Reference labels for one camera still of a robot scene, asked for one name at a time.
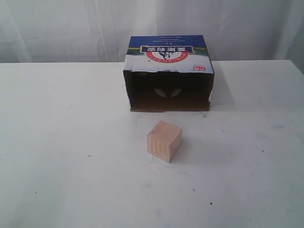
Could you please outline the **light wooden cube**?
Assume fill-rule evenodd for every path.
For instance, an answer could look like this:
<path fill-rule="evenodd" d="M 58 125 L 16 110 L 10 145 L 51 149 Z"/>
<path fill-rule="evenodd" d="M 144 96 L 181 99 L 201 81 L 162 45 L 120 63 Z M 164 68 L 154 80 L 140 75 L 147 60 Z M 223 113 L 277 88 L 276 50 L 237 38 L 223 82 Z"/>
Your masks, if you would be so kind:
<path fill-rule="evenodd" d="M 182 139 L 182 129 L 159 121 L 147 135 L 148 153 L 170 163 Z"/>

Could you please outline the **white backdrop curtain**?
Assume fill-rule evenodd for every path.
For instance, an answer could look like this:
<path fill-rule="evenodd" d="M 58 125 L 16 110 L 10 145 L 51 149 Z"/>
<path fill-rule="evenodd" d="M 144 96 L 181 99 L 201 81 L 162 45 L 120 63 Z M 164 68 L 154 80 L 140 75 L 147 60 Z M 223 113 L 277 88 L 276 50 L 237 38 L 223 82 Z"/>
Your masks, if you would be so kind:
<path fill-rule="evenodd" d="M 213 60 L 292 59 L 301 0 L 3 0 L 0 60 L 123 62 L 131 36 L 202 35 Z"/>

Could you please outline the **blue white cardboard box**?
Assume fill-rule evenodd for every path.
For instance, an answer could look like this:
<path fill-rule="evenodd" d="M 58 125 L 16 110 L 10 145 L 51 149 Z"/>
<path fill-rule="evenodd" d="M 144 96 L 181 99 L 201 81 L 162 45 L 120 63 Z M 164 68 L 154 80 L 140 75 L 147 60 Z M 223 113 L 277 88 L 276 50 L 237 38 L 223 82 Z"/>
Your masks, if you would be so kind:
<path fill-rule="evenodd" d="M 214 76 L 202 35 L 130 38 L 123 77 L 132 112 L 209 111 Z"/>

